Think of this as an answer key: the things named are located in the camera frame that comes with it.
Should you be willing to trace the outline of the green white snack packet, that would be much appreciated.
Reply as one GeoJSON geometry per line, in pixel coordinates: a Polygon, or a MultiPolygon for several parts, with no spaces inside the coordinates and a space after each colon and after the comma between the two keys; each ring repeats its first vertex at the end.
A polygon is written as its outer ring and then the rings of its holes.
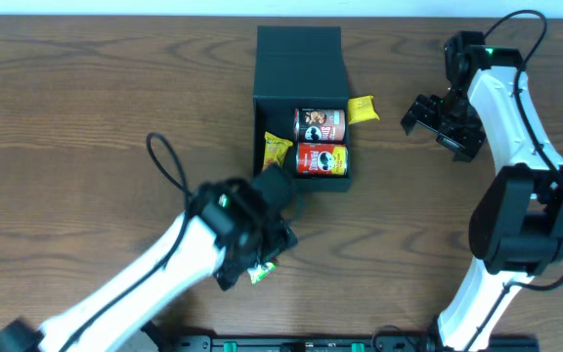
{"type": "Polygon", "coordinates": [[[271,273],[273,273],[277,269],[277,266],[274,262],[266,262],[262,264],[257,264],[252,268],[247,270],[249,274],[251,283],[253,285],[257,285],[262,280],[266,279],[271,273]]]}

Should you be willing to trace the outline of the yellow peanut butter sandwich packet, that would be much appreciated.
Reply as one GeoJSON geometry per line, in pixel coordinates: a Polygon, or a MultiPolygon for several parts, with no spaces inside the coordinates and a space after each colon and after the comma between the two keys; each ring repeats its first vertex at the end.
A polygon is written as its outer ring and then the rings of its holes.
{"type": "Polygon", "coordinates": [[[286,154],[293,146],[293,142],[280,138],[270,132],[266,132],[264,138],[265,151],[262,170],[266,170],[273,164],[283,166],[286,154]]]}

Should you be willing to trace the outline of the red Pringles can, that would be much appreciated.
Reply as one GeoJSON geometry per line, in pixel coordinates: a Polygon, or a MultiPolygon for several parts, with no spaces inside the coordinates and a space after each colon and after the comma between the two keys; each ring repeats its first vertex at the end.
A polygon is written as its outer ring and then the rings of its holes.
{"type": "Polygon", "coordinates": [[[345,145],[299,143],[297,146],[296,171],[299,175],[343,177],[348,165],[345,145]]]}

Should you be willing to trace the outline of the dark brown Pringles can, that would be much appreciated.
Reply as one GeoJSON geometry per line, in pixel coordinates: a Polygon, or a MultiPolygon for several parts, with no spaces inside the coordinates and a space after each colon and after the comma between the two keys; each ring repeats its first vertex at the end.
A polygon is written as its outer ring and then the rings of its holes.
{"type": "Polygon", "coordinates": [[[344,110],[295,110],[294,135],[298,142],[341,143],[345,133],[344,110]]]}

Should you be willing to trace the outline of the black gift box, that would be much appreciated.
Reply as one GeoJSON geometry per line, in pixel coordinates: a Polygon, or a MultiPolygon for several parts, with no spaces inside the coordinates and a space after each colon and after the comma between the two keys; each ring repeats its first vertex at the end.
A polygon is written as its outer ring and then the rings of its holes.
{"type": "Polygon", "coordinates": [[[262,171],[267,132],[294,140],[297,109],[347,110],[349,99],[338,26],[260,25],[253,88],[253,173],[262,171]]]}

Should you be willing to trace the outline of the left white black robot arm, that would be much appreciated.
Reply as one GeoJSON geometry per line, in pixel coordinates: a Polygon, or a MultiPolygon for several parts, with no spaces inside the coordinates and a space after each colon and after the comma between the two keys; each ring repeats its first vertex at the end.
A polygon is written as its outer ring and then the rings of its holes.
{"type": "Polygon", "coordinates": [[[0,351],[114,351],[171,300],[214,278],[228,290],[245,272],[297,243],[281,212],[294,187],[229,179],[185,194],[186,209],[160,239],[115,278],[34,329],[16,319],[0,330],[0,351]]]}

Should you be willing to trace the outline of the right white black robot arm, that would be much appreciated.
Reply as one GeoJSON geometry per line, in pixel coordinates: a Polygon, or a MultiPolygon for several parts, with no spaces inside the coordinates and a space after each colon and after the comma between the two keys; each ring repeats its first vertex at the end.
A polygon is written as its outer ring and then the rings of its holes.
{"type": "Polygon", "coordinates": [[[563,157],[544,132],[517,49],[450,43],[445,61],[449,93],[418,96],[402,125],[434,131],[464,161],[489,144],[496,177],[470,218],[470,267],[429,343],[484,351],[494,347],[492,331],[517,293],[563,285],[563,275],[534,282],[563,259],[563,157]]]}

